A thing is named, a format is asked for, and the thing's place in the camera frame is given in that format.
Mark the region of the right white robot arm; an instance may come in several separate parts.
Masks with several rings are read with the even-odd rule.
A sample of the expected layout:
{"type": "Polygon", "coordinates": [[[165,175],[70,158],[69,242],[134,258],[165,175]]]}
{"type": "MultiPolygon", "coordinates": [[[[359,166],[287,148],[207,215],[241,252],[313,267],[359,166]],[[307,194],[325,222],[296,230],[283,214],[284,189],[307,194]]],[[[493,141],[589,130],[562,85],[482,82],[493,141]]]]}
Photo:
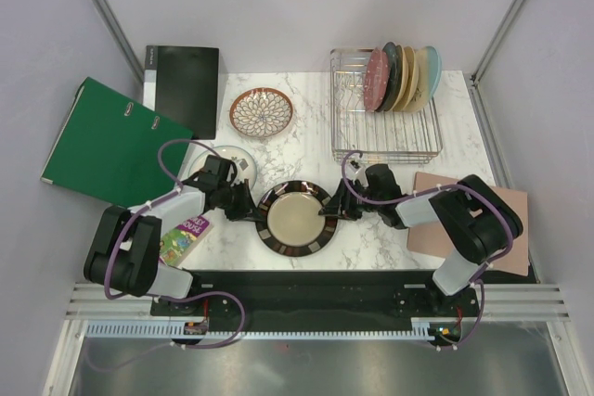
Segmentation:
{"type": "Polygon", "coordinates": [[[365,180],[346,173],[319,214],[356,221],[375,212],[394,229],[439,223],[453,251],[422,291],[427,309],[439,316],[458,306],[458,296],[481,277],[488,265],[509,253],[523,234],[518,214],[479,176],[468,175],[447,187],[437,186],[411,195],[402,192],[386,164],[365,169],[365,180]]]}

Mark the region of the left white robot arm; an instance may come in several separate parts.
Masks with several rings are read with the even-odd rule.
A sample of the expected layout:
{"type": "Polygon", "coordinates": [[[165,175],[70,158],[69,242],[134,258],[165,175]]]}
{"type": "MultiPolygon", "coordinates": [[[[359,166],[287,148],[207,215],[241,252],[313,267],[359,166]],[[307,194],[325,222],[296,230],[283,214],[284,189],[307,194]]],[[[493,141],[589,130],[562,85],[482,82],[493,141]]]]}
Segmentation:
{"type": "Polygon", "coordinates": [[[143,205],[104,210],[84,263],[84,278],[116,300],[126,295],[167,300],[183,315],[200,311],[202,291],[191,272],[160,260],[161,237],[184,221],[215,209],[231,222],[263,223],[249,182],[237,183],[232,160],[210,155],[171,192],[143,205]]]}

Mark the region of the wire dish rack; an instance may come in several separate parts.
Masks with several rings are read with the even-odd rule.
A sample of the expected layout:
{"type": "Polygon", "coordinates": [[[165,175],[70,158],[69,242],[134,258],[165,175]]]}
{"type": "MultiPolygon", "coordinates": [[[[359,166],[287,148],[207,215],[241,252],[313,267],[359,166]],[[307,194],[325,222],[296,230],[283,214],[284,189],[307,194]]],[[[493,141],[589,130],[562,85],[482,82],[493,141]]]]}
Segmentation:
{"type": "Polygon", "coordinates": [[[330,51],[331,148],[334,159],[359,149],[367,162],[427,163],[443,148],[433,99],[419,111],[371,112],[364,108],[369,48],[330,51]]]}

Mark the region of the white strawberry pattern plate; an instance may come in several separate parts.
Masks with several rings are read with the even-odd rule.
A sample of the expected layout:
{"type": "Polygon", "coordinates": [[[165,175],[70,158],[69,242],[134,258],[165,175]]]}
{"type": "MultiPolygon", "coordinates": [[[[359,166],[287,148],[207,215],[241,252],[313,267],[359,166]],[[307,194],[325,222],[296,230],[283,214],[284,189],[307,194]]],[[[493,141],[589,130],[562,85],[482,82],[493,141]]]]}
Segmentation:
{"type": "MultiPolygon", "coordinates": [[[[249,188],[253,189],[257,179],[257,169],[255,160],[249,152],[247,152],[243,148],[235,146],[219,146],[215,147],[213,150],[222,158],[228,160],[233,161],[234,158],[245,158],[246,160],[248,160],[251,164],[251,168],[246,172],[243,172],[241,169],[239,169],[236,163],[233,161],[238,170],[238,174],[234,183],[243,183],[245,180],[247,180],[249,188]]],[[[211,155],[211,152],[205,150],[202,153],[200,153],[193,161],[191,161],[189,163],[189,167],[187,168],[187,175],[190,176],[191,174],[197,172],[200,168],[202,168],[209,155],[211,155]]]]}

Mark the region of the pink polka dot plate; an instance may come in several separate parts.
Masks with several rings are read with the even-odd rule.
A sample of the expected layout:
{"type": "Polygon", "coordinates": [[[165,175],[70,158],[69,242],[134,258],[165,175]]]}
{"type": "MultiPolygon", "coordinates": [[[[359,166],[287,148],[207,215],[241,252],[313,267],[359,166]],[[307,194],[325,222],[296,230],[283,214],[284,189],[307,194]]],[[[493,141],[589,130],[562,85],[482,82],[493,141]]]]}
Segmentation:
{"type": "Polygon", "coordinates": [[[384,99],[390,75],[390,63],[387,54],[380,48],[372,50],[368,59],[363,82],[365,111],[375,111],[384,99]]]}

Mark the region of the black rimmed beige plate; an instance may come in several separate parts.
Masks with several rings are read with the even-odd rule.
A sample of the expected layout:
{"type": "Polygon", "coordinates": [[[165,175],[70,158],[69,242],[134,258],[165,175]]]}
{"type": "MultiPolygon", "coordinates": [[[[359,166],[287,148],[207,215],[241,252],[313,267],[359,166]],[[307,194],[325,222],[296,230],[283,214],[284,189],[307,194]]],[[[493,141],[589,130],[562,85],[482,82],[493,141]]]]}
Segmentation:
{"type": "Polygon", "coordinates": [[[269,189],[259,200],[264,216],[256,222],[261,241],[285,257],[306,257],[325,248],[337,228],[338,219],[320,215],[330,194],[319,185],[291,180],[269,189]]]}

